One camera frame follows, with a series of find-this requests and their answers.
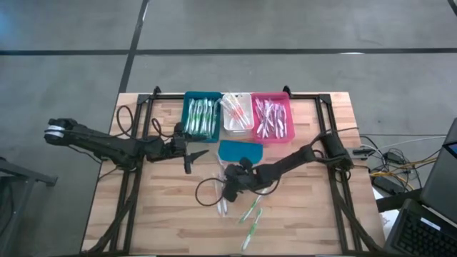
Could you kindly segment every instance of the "wooden table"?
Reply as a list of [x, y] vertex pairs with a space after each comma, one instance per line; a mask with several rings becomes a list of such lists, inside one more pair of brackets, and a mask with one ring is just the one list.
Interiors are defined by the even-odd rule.
[[[138, 94], [121, 94], [117, 106], [127, 105], [135, 111]], [[357, 126], [351, 100], [346, 92], [331, 93], [338, 129]], [[182, 100], [155, 100], [152, 116], [162, 125], [164, 133], [171, 133], [181, 120]], [[263, 149], [262, 163], [271, 163], [296, 151], [318, 132], [316, 107], [313, 101], [291, 101], [295, 139], [288, 144], [268, 145]], [[125, 128], [130, 120], [121, 117]], [[111, 133], [119, 133], [113, 119]], [[150, 134], [156, 134], [150, 128]], [[358, 147], [357, 130], [340, 133], [345, 147]], [[222, 131], [221, 139], [228, 138]], [[182, 158], [158, 163], [145, 162], [136, 210], [130, 254], [236, 254], [253, 221], [253, 215], [238, 225], [240, 215], [248, 210], [255, 195], [241, 194], [235, 203], [228, 203], [228, 216], [218, 215], [216, 207], [200, 206], [194, 191], [197, 183], [219, 172], [215, 152], [218, 143], [190, 143], [189, 152], [209, 148], [210, 152], [198, 159], [192, 174], [186, 175]], [[101, 173], [114, 165], [104, 163]], [[380, 246], [384, 237], [381, 219], [365, 168], [354, 168], [349, 181], [356, 216], [366, 231]], [[99, 182], [89, 218], [83, 250], [92, 247], [113, 221], [121, 184], [121, 171], [106, 176]], [[207, 183], [199, 191], [205, 202], [216, 200], [214, 185]], [[319, 163], [300, 166], [283, 176], [275, 193], [264, 197], [259, 204], [263, 215], [255, 236], [243, 254], [317, 254], [340, 253], [330, 186], [326, 167]], [[346, 234], [352, 248], [351, 231], [345, 218]], [[119, 248], [124, 241], [121, 229]]]

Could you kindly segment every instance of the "gray floor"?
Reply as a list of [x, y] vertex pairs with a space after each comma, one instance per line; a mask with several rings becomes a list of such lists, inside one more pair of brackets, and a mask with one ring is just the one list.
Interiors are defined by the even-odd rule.
[[[128, 49], [141, 0], [0, 2], [0, 50]], [[457, 47], [446, 0], [157, 0], [139, 49]], [[55, 174], [36, 186], [17, 255], [77, 253], [99, 169], [45, 144], [49, 118], [108, 131], [126, 56], [0, 56], [0, 156]], [[457, 54], [137, 56], [128, 92], [349, 91], [361, 133], [446, 134]], [[372, 136], [379, 146], [420, 136]], [[442, 139], [398, 146], [411, 160]], [[423, 181], [430, 167], [421, 169]]]

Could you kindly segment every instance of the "white bin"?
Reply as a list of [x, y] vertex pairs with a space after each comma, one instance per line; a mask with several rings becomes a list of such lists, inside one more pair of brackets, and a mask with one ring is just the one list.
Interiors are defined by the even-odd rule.
[[253, 117], [253, 109], [252, 109], [252, 99], [251, 99], [251, 94], [250, 93], [233, 93], [236, 98], [238, 99], [238, 102], [241, 105], [241, 108], [243, 111], [246, 113], [248, 121], [250, 123], [250, 126], [248, 128], [241, 128], [240, 124], [238, 122], [233, 121], [232, 122], [232, 127], [230, 127], [230, 121], [231, 121], [231, 116], [227, 113], [225, 109], [223, 112], [224, 116], [224, 129], [227, 131], [227, 134], [229, 136], [245, 136], [251, 134], [251, 130], [254, 127], [254, 117]]

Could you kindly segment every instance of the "black metal frame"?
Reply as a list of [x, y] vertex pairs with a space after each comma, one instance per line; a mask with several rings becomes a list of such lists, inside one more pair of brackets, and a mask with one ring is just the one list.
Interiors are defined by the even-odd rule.
[[4, 185], [6, 183], [13, 183], [15, 182], [15, 180], [24, 181], [25, 183], [19, 202], [14, 204], [14, 209], [11, 213], [11, 220], [8, 224], [6, 224], [7, 227], [5, 228], [2, 238], [0, 238], [0, 256], [11, 256], [11, 247], [18, 233], [19, 223], [24, 214], [26, 205], [29, 202], [29, 198], [35, 183], [43, 182], [47, 186], [55, 186], [57, 177], [47, 176], [42, 173], [31, 171], [27, 168], [14, 165], [12, 163], [9, 163], [4, 158], [0, 158], [0, 172], [8, 174], [8, 176], [0, 177], [0, 185]]
[[[289, 87], [285, 86], [283, 88], [290, 99], [306, 99], [312, 100], [316, 103], [316, 112], [319, 122], [319, 129], [321, 132], [327, 131], [324, 115], [323, 115], [323, 108], [322, 105], [325, 104], [328, 112], [328, 119], [330, 123], [330, 128], [333, 131], [337, 130], [336, 127], [336, 120], [333, 113], [333, 107], [331, 103], [331, 96], [330, 94], [293, 94]], [[137, 98], [136, 103], [136, 111], [134, 115], [134, 124], [132, 128], [132, 135], [136, 135], [138, 132], [139, 127], [139, 119], [141, 115], [142, 106], [147, 103], [146, 109], [146, 116], [144, 122], [144, 129], [142, 133], [142, 138], [146, 138], [149, 132], [149, 120], [151, 119], [152, 114], [152, 106], [154, 100], [180, 100], [184, 99], [184, 94], [160, 94], [161, 90], [159, 87], [154, 89], [154, 93], [152, 95], [148, 94], [140, 94]], [[135, 171], [134, 176], [134, 185], [131, 189], [131, 193], [129, 197], [126, 199], [127, 194], [127, 185], [129, 183], [129, 176], [130, 172], [124, 172], [122, 182], [121, 182], [121, 190], [119, 192], [119, 200], [118, 206], [116, 209], [116, 216], [113, 223], [109, 226], [107, 232], [101, 239], [104, 239], [104, 244], [101, 245], [97, 249], [97, 251], [85, 251], [81, 252], [79, 255], [72, 255], [72, 256], [126, 256], [129, 255], [130, 245], [131, 245], [131, 237], [134, 229], [134, 219], [135, 219], [135, 212], [136, 212], [136, 202], [138, 201], [138, 194], [139, 194], [139, 185], [141, 182], [141, 173], [142, 173], [142, 166], [143, 166], [143, 156], [140, 156], [141, 161], [139, 162], [139, 166]], [[336, 171], [332, 168], [328, 168], [328, 180], [330, 183], [331, 188], [331, 195], [333, 199], [333, 207], [335, 211], [335, 219], [336, 219], [336, 227], [338, 229], [338, 237], [341, 244], [341, 252], [343, 255], [351, 254], [353, 256], [380, 256], [379, 251], [381, 248], [376, 245], [376, 243], [371, 239], [371, 237], [364, 231], [362, 225], [357, 221], [354, 208], [353, 208], [353, 201], [351, 196], [351, 191], [349, 188], [348, 178], [345, 173], [341, 173], [341, 183], [343, 189], [343, 197], [341, 197], [336, 180]], [[119, 239], [119, 225], [122, 220], [125, 218], [126, 214], [129, 213], [128, 221], [126, 224], [126, 236], [124, 239], [124, 246], [121, 250], [117, 248], [118, 239]], [[351, 225], [351, 234], [354, 242], [354, 250], [350, 250], [348, 246], [348, 241], [346, 237], [346, 231], [344, 229], [344, 221], [343, 215], [345, 214], [346, 218], [349, 220]], [[371, 252], [365, 252], [362, 249], [361, 240], [365, 243], [367, 248]], [[103, 252], [105, 246], [107, 245], [108, 241], [110, 241], [109, 250]]]

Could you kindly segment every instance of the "pink bin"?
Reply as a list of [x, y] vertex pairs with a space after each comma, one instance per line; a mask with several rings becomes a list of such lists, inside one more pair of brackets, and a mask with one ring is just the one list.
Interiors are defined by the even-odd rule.
[[[271, 92], [271, 93], [251, 93], [252, 99], [252, 107], [254, 109], [254, 128], [252, 129], [252, 137], [254, 141], [257, 143], [288, 143], [292, 141], [295, 137], [295, 129], [293, 127], [293, 120], [292, 120], [292, 111], [291, 111], [291, 102], [288, 98], [288, 94], [286, 92]], [[259, 138], [257, 136], [257, 128], [260, 125], [260, 121], [258, 116], [256, 115], [255, 108], [256, 108], [256, 100], [259, 99], [263, 100], [272, 100], [275, 103], [283, 104], [286, 108], [286, 115], [287, 115], [287, 136], [284, 138]]]

